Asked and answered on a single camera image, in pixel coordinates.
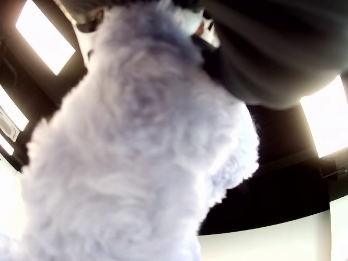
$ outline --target poodle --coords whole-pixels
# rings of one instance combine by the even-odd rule
[[[0,260],[201,260],[209,208],[258,167],[247,107],[167,3],[113,7],[96,33],[87,75],[33,133],[26,227]]]

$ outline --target white fur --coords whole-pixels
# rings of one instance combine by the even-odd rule
[[[114,8],[88,74],[36,128],[13,260],[200,260],[199,225],[255,171],[258,139],[170,9]]]

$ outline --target ceiling light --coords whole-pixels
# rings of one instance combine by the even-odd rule
[[[12,148],[12,146],[5,140],[5,138],[3,137],[3,135],[0,135],[0,145],[4,148],[4,150],[12,155],[14,152],[14,149]]]
[[[20,129],[24,130],[28,124],[28,119],[19,110],[15,103],[11,100],[10,96],[5,92],[5,90],[0,85],[0,107],[5,111],[7,116],[12,120],[12,122]]]
[[[326,88],[301,99],[319,158],[348,147],[348,104],[339,76]]]
[[[59,74],[75,52],[31,0],[24,5],[16,28],[55,75]]]

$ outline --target light fixture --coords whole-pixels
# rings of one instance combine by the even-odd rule
[[[4,150],[9,154],[12,155],[14,152],[14,149],[12,146],[5,140],[3,135],[0,135],[0,145],[4,148]]]
[[[340,76],[302,98],[301,105],[319,158],[348,147],[348,104]]]
[[[55,75],[59,74],[75,52],[31,0],[25,3],[16,28]]]
[[[15,103],[11,100],[10,96],[5,92],[5,90],[0,85],[0,107],[5,111],[12,122],[20,129],[24,130],[28,124],[28,119],[19,110]]]

